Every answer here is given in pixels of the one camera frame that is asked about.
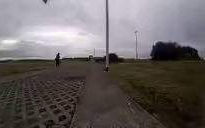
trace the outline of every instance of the paved path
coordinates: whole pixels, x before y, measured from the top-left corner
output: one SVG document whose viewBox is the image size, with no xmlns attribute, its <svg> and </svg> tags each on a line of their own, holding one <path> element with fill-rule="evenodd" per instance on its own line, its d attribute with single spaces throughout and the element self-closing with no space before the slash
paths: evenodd
<svg viewBox="0 0 205 128">
<path fill-rule="evenodd" d="M 92 65 L 77 108 L 74 128 L 161 128 L 145 111 L 137 109 L 112 82 L 101 65 Z"/>
<path fill-rule="evenodd" d="M 98 64 L 65 66 L 0 80 L 0 128 L 71 126 L 161 128 L 131 104 Z"/>
</svg>

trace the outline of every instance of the person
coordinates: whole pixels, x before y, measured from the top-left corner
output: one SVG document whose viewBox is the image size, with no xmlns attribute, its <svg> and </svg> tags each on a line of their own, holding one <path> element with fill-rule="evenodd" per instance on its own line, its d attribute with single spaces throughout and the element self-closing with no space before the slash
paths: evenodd
<svg viewBox="0 0 205 128">
<path fill-rule="evenodd" d="M 56 67 L 60 66 L 60 53 L 58 53 L 55 57 L 55 63 L 56 63 Z"/>
</svg>

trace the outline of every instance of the overcast sky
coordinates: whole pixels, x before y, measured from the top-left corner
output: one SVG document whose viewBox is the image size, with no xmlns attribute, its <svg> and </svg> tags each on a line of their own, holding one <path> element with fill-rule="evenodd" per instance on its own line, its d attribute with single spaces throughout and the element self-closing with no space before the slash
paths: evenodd
<svg viewBox="0 0 205 128">
<path fill-rule="evenodd" d="M 150 57 L 157 41 L 177 41 L 205 57 L 205 0 L 110 0 L 110 51 Z M 105 0 L 0 0 L 0 58 L 105 54 Z"/>
</svg>

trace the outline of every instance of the lamp post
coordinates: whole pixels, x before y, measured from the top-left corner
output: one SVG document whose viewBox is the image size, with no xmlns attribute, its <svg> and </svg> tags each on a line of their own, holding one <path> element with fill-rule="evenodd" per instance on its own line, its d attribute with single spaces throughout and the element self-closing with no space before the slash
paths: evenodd
<svg viewBox="0 0 205 128">
<path fill-rule="evenodd" d="M 105 71 L 109 71 L 109 2 L 106 0 L 106 67 Z"/>
<path fill-rule="evenodd" d="M 135 59 L 138 59 L 138 31 L 135 31 Z"/>
</svg>

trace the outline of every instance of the grass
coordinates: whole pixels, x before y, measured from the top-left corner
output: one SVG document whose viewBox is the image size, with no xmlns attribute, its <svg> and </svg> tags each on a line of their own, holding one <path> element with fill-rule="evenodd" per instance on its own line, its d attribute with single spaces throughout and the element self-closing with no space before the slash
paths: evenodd
<svg viewBox="0 0 205 128">
<path fill-rule="evenodd" d="M 198 127 L 205 104 L 205 61 L 112 65 L 121 87 L 170 128 Z"/>
<path fill-rule="evenodd" d="M 83 62 L 76 60 L 62 60 L 62 64 L 66 65 L 82 63 Z M 11 61 L 8 63 L 0 63 L 0 77 L 30 71 L 43 70 L 47 68 L 52 68 L 54 66 L 54 61 Z"/>
</svg>

